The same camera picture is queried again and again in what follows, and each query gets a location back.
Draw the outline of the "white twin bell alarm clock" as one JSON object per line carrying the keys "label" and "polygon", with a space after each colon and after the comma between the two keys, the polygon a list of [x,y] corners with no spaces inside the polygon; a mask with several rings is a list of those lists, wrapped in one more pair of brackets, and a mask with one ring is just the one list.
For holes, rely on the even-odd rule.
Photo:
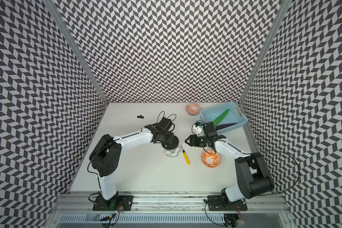
{"label": "white twin bell alarm clock", "polygon": [[170,158],[177,157],[181,151],[180,142],[176,136],[171,143],[162,143],[162,147],[165,149],[163,153]]}

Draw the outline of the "yellow handled screwdriver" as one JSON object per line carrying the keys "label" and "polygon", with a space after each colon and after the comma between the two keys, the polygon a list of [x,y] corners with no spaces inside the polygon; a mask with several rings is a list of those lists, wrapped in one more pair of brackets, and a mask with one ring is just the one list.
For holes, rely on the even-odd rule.
{"label": "yellow handled screwdriver", "polygon": [[185,159],[187,165],[190,165],[190,164],[191,164],[191,163],[190,163],[190,160],[189,160],[189,158],[188,158],[188,156],[187,156],[187,154],[186,154],[184,148],[182,147],[182,145],[180,145],[180,148],[181,148],[181,150],[182,150],[182,153],[183,153],[183,156],[184,156],[184,159]]}

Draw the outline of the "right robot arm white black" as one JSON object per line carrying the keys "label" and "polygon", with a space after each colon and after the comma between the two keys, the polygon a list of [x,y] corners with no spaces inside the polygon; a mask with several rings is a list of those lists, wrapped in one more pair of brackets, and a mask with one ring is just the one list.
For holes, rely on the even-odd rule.
{"label": "right robot arm white black", "polygon": [[262,154],[248,153],[232,144],[226,136],[216,133],[190,135],[185,142],[191,147],[210,147],[234,162],[236,184],[221,191],[228,202],[250,199],[274,189],[273,178]]}

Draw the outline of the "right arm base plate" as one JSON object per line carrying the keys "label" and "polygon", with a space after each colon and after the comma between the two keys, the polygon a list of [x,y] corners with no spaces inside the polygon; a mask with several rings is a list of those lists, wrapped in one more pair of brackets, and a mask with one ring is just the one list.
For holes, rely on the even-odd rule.
{"label": "right arm base plate", "polygon": [[221,195],[209,195],[207,197],[209,211],[247,211],[247,203],[244,200],[231,202]]}

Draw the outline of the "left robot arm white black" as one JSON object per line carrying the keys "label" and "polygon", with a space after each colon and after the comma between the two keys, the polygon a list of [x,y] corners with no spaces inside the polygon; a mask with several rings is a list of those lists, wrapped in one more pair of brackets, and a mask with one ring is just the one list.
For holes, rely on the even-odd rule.
{"label": "left robot arm white black", "polygon": [[179,140],[172,127],[175,124],[154,123],[127,135],[112,137],[106,134],[100,138],[89,159],[90,165],[96,170],[102,199],[107,201],[117,194],[114,172],[121,153],[146,143],[160,143],[164,149],[176,149]]}

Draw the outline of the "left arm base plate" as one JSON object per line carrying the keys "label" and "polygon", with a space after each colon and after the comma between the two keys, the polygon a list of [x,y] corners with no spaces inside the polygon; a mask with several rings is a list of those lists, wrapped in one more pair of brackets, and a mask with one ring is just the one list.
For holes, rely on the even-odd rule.
{"label": "left arm base plate", "polygon": [[133,195],[115,195],[105,200],[101,195],[97,196],[93,205],[93,211],[130,211],[133,205]]}

